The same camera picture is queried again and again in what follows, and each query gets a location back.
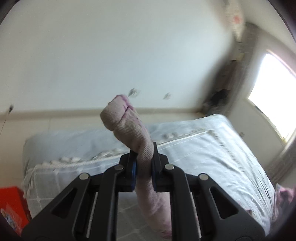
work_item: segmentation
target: bright window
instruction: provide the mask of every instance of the bright window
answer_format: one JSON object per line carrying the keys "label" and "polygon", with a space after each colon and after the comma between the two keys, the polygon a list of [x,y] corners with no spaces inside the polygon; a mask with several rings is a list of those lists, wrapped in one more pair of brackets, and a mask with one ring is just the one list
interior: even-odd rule
{"label": "bright window", "polygon": [[296,128],[296,78],[276,57],[266,54],[249,100],[288,140]]}

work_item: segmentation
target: red box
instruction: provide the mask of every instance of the red box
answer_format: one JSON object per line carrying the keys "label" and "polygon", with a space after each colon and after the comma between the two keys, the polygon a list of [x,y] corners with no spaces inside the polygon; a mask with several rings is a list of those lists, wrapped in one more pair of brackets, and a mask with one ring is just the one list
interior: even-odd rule
{"label": "red box", "polygon": [[27,202],[18,187],[0,188],[0,211],[19,235],[31,220]]}

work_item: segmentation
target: pink cloth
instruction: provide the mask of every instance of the pink cloth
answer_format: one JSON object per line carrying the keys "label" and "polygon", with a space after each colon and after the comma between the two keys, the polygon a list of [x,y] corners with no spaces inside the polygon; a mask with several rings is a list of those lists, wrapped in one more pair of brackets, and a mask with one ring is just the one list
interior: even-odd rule
{"label": "pink cloth", "polygon": [[169,193],[156,193],[151,178],[151,159],[154,146],[128,97],[117,95],[102,111],[101,119],[108,130],[128,148],[138,153],[136,194],[147,223],[162,237],[171,237]]}
{"label": "pink cloth", "polygon": [[281,208],[284,203],[290,204],[293,198],[296,196],[296,187],[284,188],[281,185],[277,184],[276,186],[276,204],[279,208]]}

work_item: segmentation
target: silver rivet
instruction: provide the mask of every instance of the silver rivet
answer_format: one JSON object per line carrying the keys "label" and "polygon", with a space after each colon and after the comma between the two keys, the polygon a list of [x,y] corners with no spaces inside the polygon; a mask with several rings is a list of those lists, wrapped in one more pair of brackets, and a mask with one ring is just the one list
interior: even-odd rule
{"label": "silver rivet", "polygon": [[173,164],[165,164],[165,169],[167,170],[173,170],[175,168],[175,166]]}
{"label": "silver rivet", "polygon": [[88,179],[88,178],[89,178],[89,174],[86,173],[86,172],[81,173],[81,174],[79,175],[79,179],[80,179],[80,180],[86,180],[86,179]]}
{"label": "silver rivet", "polygon": [[209,176],[207,174],[204,174],[204,173],[200,174],[200,180],[206,181],[208,179],[209,179]]}
{"label": "silver rivet", "polygon": [[123,165],[121,165],[121,164],[116,165],[114,168],[116,171],[120,171],[120,170],[124,169]]}

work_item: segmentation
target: bed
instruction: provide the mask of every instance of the bed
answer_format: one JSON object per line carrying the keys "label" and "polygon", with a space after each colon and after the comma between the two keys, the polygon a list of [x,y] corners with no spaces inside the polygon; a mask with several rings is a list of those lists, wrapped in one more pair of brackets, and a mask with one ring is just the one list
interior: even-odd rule
{"label": "bed", "polygon": [[[269,233],[275,190],[250,149],[222,115],[147,126],[159,153],[186,173],[210,175]],[[36,216],[79,173],[95,175],[129,149],[107,129],[55,131],[29,138],[23,150],[23,189]],[[117,238],[161,240],[146,224],[135,193],[120,193]]]}

